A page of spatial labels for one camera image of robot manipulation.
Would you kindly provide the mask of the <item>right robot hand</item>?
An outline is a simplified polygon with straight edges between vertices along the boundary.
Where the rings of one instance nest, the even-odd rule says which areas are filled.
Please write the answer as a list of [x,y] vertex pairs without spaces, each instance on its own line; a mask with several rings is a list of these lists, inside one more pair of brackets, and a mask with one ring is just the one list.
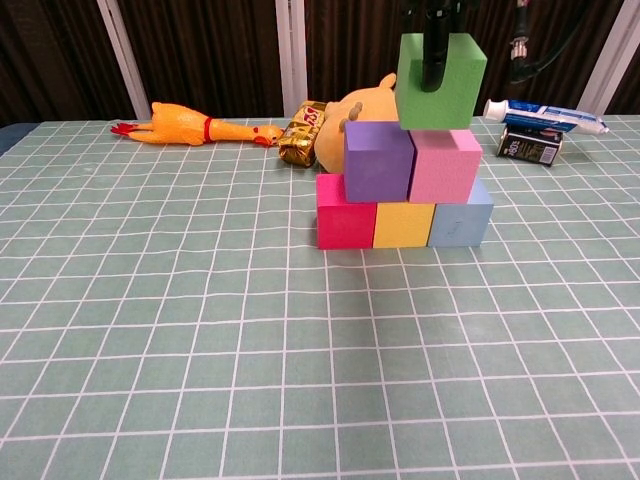
[[466,13],[477,9],[479,1],[404,1],[406,18],[424,8],[423,55],[421,88],[424,92],[437,91],[443,82],[451,32],[464,31]]

